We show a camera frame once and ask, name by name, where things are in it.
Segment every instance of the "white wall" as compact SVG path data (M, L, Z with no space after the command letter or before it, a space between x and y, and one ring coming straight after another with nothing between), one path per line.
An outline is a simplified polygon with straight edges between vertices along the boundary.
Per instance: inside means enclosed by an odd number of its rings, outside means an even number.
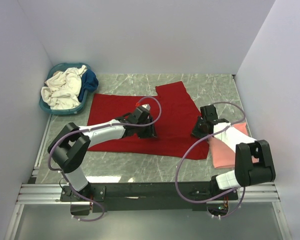
M300 0L276 0L235 79L254 137L270 143L277 190L300 240Z
M18 3L0 0L0 239L35 163L47 122L39 93L51 66Z
M19 0L53 64L236 74L275 0Z

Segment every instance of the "red fabric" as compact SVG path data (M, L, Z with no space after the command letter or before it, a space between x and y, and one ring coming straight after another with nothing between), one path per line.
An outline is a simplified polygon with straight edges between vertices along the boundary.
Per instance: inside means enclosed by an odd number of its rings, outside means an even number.
M90 147L89 151L128 152L181 158L198 140L191 136L191 132L200 112L181 81L156 86L155 90L158 95L155 98L162 107L161 118L154 124L157 138L140 139L134 135L97 144ZM132 113L141 98L142 96L97 93L93 97L87 125L105 123L123 114ZM142 104L150 104L150 113L156 119L159 114L157 103L152 99L145 99ZM208 151L208 143L201 142L188 154L187 158L206 159Z

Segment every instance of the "folded pink towel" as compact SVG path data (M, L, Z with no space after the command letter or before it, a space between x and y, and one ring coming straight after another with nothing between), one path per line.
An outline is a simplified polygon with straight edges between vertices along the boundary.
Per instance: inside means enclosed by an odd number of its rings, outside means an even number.
M233 125L240 132L248 135L248 131L246 128L246 123L237 123ZM235 167L235 157L236 154L231 150L225 143L221 140L210 137L209 138L209 147L212 155L213 166L216 169L219 168L233 168ZM257 163L259 160L257 158L252 157L252 162Z

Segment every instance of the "teal laundry basket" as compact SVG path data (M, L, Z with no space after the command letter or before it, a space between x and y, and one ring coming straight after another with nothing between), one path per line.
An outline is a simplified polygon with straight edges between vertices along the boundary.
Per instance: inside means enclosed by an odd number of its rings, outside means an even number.
M78 63L60 63L56 66L54 66L53 68L51 68L51 70L49 71L48 76L46 77L46 80L50 79L55 72L57 71L62 71L64 72L65 70L67 70L68 68L81 68L83 65L86 65L87 69L91 70L91 67L83 62L78 62ZM81 111L84 106L85 103L87 101L87 95L88 95L88 90L84 91L84 95L83 95L83 100L81 102L81 104L75 108L71 108L71 109L63 109L63 110L59 110L59 109L51 109L50 106L44 102L44 100L42 99L42 96L40 96L40 101L39 101L39 106L40 108L49 113L49 114L53 114L53 115L72 115L72 114L77 114L79 113L79 111Z

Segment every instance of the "laundry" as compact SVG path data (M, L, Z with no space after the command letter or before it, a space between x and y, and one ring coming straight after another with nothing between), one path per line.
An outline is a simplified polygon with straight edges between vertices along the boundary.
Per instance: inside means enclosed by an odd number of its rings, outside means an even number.
M235 127L237 130L242 132L245 135L248 135L247 123L237 123L234 124L233 127ZM234 168L235 167L235 159L236 154L235 152L228 147L224 142L217 139L216 137L210 137L209 138L209 146L212 156L212 162L213 166L216 169L219 168ZM259 160L256 158L252 158L253 163L257 163Z
M88 90L90 93L95 91L99 85L96 74L88 69L81 77L81 90L78 96L79 102L84 99L85 91Z
M78 96L81 90L81 77L87 67L70 67L66 71L59 71L45 81L46 86L41 89L41 96L53 110L73 109L80 105Z
M138 138L136 135L123 139L102 142L89 151L128 152L161 156L182 157L198 139L191 136L192 128L200 112L179 81L155 87L155 98L162 107L161 118L154 124L156 138ZM118 96L95 94L87 125L101 124L126 113L132 113L142 96ZM150 104L150 113L155 119L159 107L153 99L145 99L142 104ZM209 144L204 141L187 156L188 159L206 159Z

